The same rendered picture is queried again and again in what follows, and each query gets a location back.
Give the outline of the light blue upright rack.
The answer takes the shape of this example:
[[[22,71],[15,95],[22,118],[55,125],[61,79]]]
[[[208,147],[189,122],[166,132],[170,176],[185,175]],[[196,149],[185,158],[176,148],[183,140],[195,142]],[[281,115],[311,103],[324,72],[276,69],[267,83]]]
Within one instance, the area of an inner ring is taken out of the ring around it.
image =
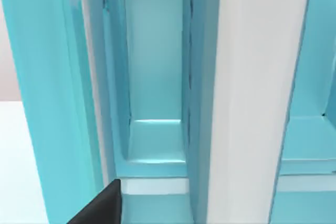
[[[47,224],[336,224],[336,0],[2,0]]]

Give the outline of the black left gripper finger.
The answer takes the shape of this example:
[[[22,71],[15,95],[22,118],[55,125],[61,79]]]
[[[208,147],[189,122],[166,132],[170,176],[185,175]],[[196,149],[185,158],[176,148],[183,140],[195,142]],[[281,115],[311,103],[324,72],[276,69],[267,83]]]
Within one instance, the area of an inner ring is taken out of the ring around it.
[[[114,179],[67,224],[121,224],[121,180]]]

